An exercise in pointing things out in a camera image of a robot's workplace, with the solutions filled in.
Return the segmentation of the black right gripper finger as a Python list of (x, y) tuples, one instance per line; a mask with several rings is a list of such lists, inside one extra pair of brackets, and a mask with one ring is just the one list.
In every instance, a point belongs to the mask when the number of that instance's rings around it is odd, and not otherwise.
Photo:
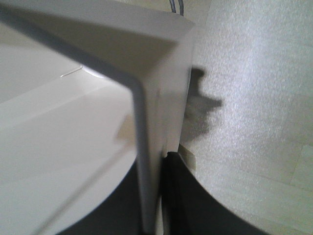
[(215, 200), (196, 180), (178, 152), (168, 152), (161, 171), (166, 235), (263, 235)]

